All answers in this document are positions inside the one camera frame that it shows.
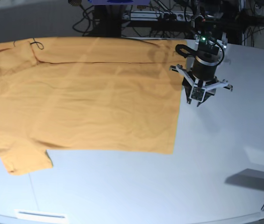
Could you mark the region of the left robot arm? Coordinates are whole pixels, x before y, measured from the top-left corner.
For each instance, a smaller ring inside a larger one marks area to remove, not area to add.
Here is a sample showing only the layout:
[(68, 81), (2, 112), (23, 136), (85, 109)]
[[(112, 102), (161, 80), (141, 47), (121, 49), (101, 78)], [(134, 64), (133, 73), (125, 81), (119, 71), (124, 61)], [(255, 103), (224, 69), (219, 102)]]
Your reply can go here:
[(185, 44), (175, 47), (176, 53), (191, 62), (189, 68), (177, 64), (170, 69), (183, 76), (182, 85), (185, 89), (187, 103), (193, 101), (201, 105), (217, 89), (232, 91), (233, 86), (227, 80), (220, 81), (215, 75), (217, 68), (225, 59), (227, 34), (219, 31), (210, 21), (219, 21), (223, 13), (220, 0), (188, 0), (184, 11), (191, 10), (192, 15), (184, 15), (190, 33), (195, 38), (195, 48)]

